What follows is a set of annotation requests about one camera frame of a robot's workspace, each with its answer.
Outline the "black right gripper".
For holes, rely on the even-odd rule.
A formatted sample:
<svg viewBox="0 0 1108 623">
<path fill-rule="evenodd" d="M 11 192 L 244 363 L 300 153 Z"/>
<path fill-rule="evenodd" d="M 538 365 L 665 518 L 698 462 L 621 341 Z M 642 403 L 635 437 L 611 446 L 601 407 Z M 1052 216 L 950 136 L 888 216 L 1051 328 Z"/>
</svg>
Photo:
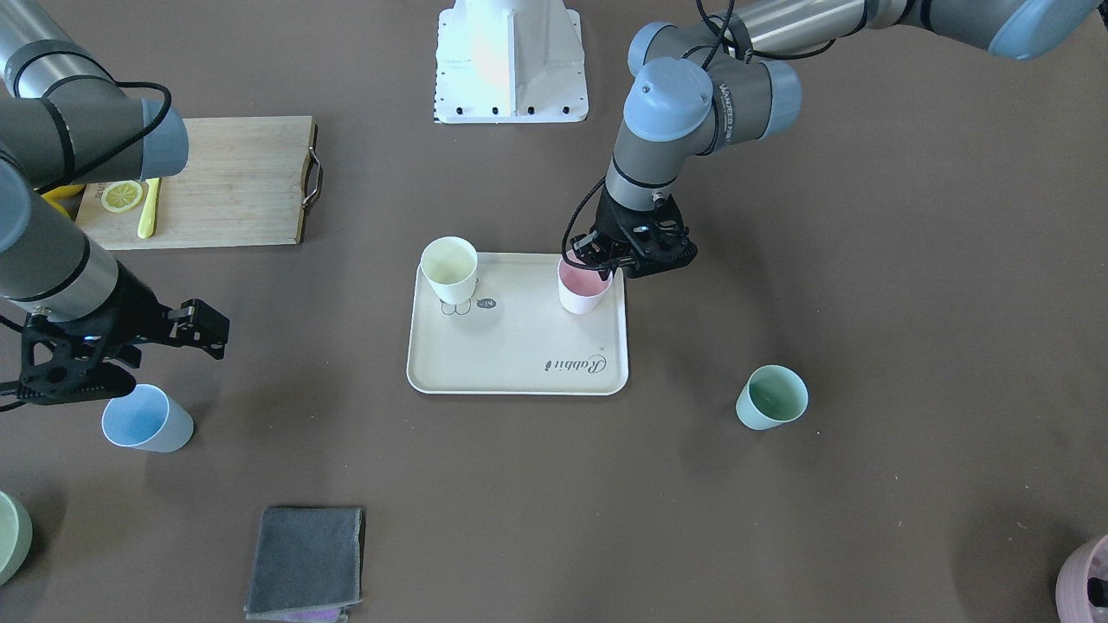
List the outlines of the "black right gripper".
<svg viewBox="0 0 1108 623">
<path fill-rule="evenodd" d="M 138 344 L 189 346 L 222 360 L 230 321 L 201 299 L 171 309 L 154 292 L 122 273 L 107 302 L 91 315 L 52 321 L 43 312 L 27 316 L 21 340 L 17 400 L 51 406 L 105 400 L 136 387 L 130 369 L 141 362 Z"/>
</svg>

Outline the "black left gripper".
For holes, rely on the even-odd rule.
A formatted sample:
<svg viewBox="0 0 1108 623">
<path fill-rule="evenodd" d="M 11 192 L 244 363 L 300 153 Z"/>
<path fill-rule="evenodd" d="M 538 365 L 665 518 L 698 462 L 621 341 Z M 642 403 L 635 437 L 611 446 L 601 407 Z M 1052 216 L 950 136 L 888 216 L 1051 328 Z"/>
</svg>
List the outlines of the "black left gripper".
<svg viewBox="0 0 1108 623">
<path fill-rule="evenodd" d="M 627 279 L 642 279 L 688 266 L 697 252 L 670 196 L 654 201 L 652 210 L 627 210 L 603 190 L 592 234 L 570 238 L 567 263 L 597 269 L 601 279 L 618 268 Z"/>
</svg>

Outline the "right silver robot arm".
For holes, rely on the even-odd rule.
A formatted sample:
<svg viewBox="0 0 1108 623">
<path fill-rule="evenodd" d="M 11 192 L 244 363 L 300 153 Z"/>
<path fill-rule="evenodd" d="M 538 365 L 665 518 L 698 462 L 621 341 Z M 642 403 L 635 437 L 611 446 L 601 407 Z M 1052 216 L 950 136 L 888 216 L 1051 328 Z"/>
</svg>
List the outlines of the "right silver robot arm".
<svg viewBox="0 0 1108 623">
<path fill-rule="evenodd" d="M 1 7 L 1 295 L 25 312 L 20 370 L 3 410 L 129 395 L 141 344 L 222 359 L 229 320 L 178 309 L 45 200 L 52 188 L 170 177 L 189 137 L 162 84 L 111 76 L 35 1 Z"/>
</svg>

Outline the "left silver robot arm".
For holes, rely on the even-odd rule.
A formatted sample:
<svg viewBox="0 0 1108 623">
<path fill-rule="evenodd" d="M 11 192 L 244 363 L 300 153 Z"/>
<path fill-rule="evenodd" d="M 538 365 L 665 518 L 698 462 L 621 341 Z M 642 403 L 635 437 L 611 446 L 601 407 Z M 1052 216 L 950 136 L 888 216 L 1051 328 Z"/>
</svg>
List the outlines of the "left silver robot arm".
<svg viewBox="0 0 1108 623">
<path fill-rule="evenodd" d="M 697 248 L 671 188 L 686 159 L 771 137 L 796 123 L 802 88 L 792 62 L 866 29 L 911 25 L 1025 61 L 1060 44 L 1104 1 L 758 1 L 701 13 L 693 25 L 653 22 L 634 35 L 634 83 L 589 232 L 565 232 L 563 259 L 608 279 L 687 266 Z"/>
</svg>

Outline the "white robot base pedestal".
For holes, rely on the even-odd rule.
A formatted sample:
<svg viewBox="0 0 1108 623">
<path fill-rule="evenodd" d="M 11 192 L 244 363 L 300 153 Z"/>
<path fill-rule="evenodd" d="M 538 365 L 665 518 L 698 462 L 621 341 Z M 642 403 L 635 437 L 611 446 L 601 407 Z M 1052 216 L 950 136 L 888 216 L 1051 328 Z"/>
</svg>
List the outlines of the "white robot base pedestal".
<svg viewBox="0 0 1108 623">
<path fill-rule="evenodd" d="M 581 17 L 562 1 L 456 1 L 438 16 L 443 124 L 579 122 L 589 114 Z"/>
</svg>

